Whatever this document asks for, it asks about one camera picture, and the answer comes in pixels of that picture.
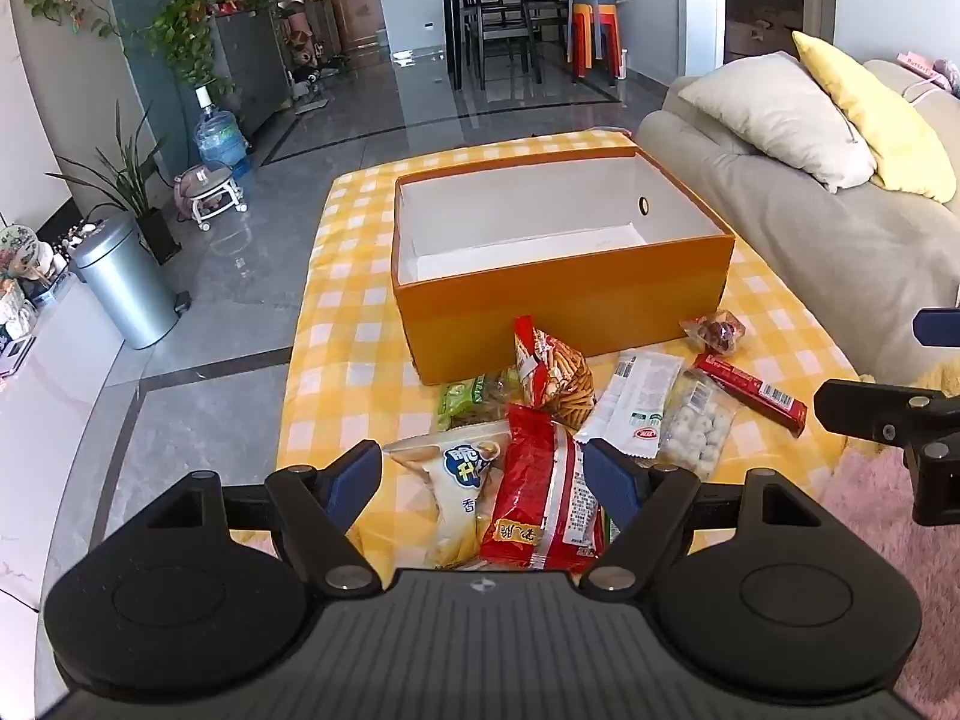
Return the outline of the plush toy bouquet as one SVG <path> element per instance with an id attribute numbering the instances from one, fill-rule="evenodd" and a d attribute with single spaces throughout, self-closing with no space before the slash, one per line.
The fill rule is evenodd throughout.
<path id="1" fill-rule="evenodd" d="M 10 224 L 0 234 L 0 273 L 16 281 L 32 304 L 47 301 L 57 280 L 52 245 L 41 241 L 31 227 Z"/>

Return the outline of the silver trash can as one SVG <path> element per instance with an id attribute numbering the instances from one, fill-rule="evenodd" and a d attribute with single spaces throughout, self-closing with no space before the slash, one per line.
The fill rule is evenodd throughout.
<path id="1" fill-rule="evenodd" d="M 99 221 L 76 247 L 70 265 L 91 288 L 128 346 L 145 349 L 181 318 L 172 291 L 132 215 Z"/>

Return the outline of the beige sofa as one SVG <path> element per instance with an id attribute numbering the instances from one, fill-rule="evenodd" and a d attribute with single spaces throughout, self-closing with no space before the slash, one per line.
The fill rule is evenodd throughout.
<path id="1" fill-rule="evenodd" d="M 918 382 L 957 349 L 913 335 L 958 299 L 958 205 L 874 184 L 830 193 L 682 99 L 677 78 L 636 140 L 735 229 L 822 323 L 854 369 Z"/>

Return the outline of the blue water jug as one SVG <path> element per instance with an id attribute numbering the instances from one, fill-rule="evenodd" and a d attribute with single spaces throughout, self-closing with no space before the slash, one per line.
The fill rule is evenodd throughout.
<path id="1" fill-rule="evenodd" d="M 218 109 L 205 86 L 194 89 L 200 106 L 200 119 L 195 125 L 194 140 L 200 160 L 209 166 L 229 167 L 233 176 L 249 171 L 249 143 L 242 135 L 235 114 Z"/>

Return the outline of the black dining chair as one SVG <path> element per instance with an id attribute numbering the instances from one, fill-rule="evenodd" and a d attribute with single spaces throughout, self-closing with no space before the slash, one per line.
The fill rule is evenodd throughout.
<path id="1" fill-rule="evenodd" d="M 475 70 L 480 88 L 487 86 L 487 47 L 489 43 L 523 41 L 521 67 L 532 71 L 542 83 L 539 49 L 529 0 L 470 0 L 467 8 L 467 32 L 475 52 Z"/>

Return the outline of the clear packet red dates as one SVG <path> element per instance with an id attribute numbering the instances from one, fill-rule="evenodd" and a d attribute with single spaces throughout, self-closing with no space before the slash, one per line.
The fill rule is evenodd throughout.
<path id="1" fill-rule="evenodd" d="M 729 310 L 686 320 L 680 328 L 703 351 L 720 356 L 733 355 L 747 333 L 745 325 Z"/>

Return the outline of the cream pillow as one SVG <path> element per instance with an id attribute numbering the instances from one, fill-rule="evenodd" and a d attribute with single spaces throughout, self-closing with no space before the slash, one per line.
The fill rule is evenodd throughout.
<path id="1" fill-rule="evenodd" d="M 877 169 L 856 127 L 784 52 L 734 60 L 679 96 L 766 156 L 807 172 L 828 192 L 859 187 Z"/>

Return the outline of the hanging ivy plant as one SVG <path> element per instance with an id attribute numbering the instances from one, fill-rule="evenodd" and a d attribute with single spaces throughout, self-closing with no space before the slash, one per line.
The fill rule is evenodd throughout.
<path id="1" fill-rule="evenodd" d="M 181 82 L 206 86 L 213 93 L 235 91 L 215 71 L 213 21 L 217 16 L 257 11 L 267 0 L 166 0 L 158 15 L 140 31 L 151 54 L 158 55 Z"/>

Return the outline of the wall ivy plant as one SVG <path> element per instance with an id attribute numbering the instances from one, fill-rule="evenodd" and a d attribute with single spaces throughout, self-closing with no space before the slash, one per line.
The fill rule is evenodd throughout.
<path id="1" fill-rule="evenodd" d="M 99 0 L 23 0 L 32 18 L 57 26 L 68 26 L 73 34 L 89 32 L 93 36 L 119 37 L 114 16 Z"/>

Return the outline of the red long snack bar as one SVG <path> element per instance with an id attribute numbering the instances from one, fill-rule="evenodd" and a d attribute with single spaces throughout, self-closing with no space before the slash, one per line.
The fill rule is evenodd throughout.
<path id="1" fill-rule="evenodd" d="M 721 356 L 701 353 L 693 361 L 693 369 L 716 382 L 724 392 L 739 400 L 742 405 L 788 429 L 794 437 L 804 433 L 807 405 L 793 395 L 741 371 Z"/>

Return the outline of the orange cardboard box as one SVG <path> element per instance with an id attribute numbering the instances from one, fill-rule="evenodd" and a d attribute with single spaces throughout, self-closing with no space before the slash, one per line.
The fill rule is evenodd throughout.
<path id="1" fill-rule="evenodd" d="M 635 142 L 400 177 L 392 291 L 427 385 L 500 371 L 522 316 L 588 358 L 713 312 L 736 236 Z"/>

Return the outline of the grey cabinet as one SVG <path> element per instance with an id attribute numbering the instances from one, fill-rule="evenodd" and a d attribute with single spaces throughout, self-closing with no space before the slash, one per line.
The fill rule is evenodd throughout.
<path id="1" fill-rule="evenodd" d="M 229 85 L 223 105 L 254 135 L 290 99 L 274 21 L 265 10 L 247 10 L 215 16 L 210 25 L 215 73 Z"/>

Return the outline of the green snack packet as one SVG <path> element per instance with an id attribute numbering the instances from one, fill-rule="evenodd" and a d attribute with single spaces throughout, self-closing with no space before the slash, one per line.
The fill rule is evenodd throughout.
<path id="1" fill-rule="evenodd" d="M 514 367 L 498 374 L 448 383 L 441 388 L 436 421 L 438 431 L 505 419 L 511 403 L 523 399 Z"/>

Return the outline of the dining table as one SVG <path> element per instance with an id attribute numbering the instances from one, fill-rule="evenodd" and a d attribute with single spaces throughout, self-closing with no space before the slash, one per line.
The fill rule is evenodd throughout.
<path id="1" fill-rule="evenodd" d="M 521 67 L 542 78 L 540 43 L 556 43 L 573 80 L 603 70 L 608 81 L 623 80 L 625 49 L 619 8 L 628 0 L 441 0 L 449 82 L 462 88 L 466 73 L 487 81 L 490 44 L 519 49 Z"/>

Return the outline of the white wrapper snack bar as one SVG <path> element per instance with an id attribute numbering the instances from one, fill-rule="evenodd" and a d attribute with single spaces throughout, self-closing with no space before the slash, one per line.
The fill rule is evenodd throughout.
<path id="1" fill-rule="evenodd" d="M 656 351 L 625 349 L 596 408 L 574 434 L 579 444 L 605 440 L 613 449 L 638 460 L 659 452 L 665 404 L 683 359 Z"/>

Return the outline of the large red snack bag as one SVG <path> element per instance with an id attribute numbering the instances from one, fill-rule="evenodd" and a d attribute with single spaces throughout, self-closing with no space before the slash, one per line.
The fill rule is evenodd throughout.
<path id="1" fill-rule="evenodd" d="M 581 575 L 604 549 L 583 450 L 548 413 L 512 405 L 505 472 L 478 555 L 496 566 Z"/>

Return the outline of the small white stool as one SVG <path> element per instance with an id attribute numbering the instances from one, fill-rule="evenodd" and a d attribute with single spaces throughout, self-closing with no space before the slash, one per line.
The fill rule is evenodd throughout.
<path id="1" fill-rule="evenodd" d="M 226 211 L 247 211 L 244 190 L 226 164 L 199 164 L 174 179 L 174 203 L 179 215 L 189 218 L 202 232 Z"/>

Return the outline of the yellow pillow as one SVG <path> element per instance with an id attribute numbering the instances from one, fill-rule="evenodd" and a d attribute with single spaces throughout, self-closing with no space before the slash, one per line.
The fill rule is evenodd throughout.
<path id="1" fill-rule="evenodd" d="M 947 150 L 907 99 L 827 41 L 794 31 L 793 43 L 805 70 L 871 149 L 878 187 L 937 203 L 953 200 L 957 176 Z"/>

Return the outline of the potted long-leaf plant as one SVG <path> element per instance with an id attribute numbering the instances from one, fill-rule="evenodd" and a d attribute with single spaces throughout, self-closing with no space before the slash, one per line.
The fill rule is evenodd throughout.
<path id="1" fill-rule="evenodd" d="M 148 181 L 149 177 L 160 174 L 156 156 L 163 148 L 164 138 L 160 138 L 146 153 L 140 151 L 140 137 L 146 119 L 148 114 L 143 114 L 132 132 L 125 132 L 121 105 L 114 104 L 112 135 L 116 156 L 109 158 L 99 146 L 94 148 L 94 164 L 57 156 L 57 163 L 70 167 L 70 172 L 49 172 L 49 177 L 59 179 L 73 188 L 91 188 L 101 197 L 83 215 L 80 226 L 100 220 L 98 215 L 105 211 L 125 211 L 135 221 L 146 249 L 153 254 L 156 262 L 164 265 L 181 250 L 181 244 L 172 237 L 161 208 L 153 205 L 149 199 Z"/>

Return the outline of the red fries snack bag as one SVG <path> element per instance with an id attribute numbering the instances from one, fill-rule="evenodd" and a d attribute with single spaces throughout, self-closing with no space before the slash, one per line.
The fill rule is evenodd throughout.
<path id="1" fill-rule="evenodd" d="M 576 433 L 596 406 L 596 388 L 586 358 L 529 316 L 514 321 L 517 374 L 524 403 Z"/>

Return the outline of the white tv console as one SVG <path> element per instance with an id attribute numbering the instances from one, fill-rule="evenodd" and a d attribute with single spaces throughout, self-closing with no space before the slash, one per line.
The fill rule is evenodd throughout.
<path id="1" fill-rule="evenodd" d="M 39 314 L 34 344 L 2 383 L 2 589 L 36 608 L 71 464 L 122 337 L 70 277 Z"/>

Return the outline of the orange red stacked stools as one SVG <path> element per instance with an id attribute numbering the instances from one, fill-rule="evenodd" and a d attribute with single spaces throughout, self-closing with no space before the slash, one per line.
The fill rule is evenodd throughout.
<path id="1" fill-rule="evenodd" d="M 602 70 L 612 83 L 618 82 L 623 60 L 619 5 L 610 0 L 598 4 L 571 0 L 566 55 L 578 80 L 584 80 L 591 70 Z"/>

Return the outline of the clear bag white balls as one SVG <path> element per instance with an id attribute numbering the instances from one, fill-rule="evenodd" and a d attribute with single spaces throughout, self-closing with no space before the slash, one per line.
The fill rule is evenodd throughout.
<path id="1" fill-rule="evenodd" d="M 703 372 L 686 369 L 670 390 L 656 463 L 708 481 L 718 468 L 739 402 Z"/>

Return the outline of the cream biscuit snack bag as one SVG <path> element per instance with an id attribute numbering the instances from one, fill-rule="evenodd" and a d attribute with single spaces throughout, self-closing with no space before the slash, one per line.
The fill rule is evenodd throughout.
<path id="1" fill-rule="evenodd" d="M 488 472 L 503 460 L 510 440 L 508 423 L 500 419 L 387 445 L 386 457 L 427 485 L 436 509 L 423 566 L 455 569 L 477 557 Z"/>

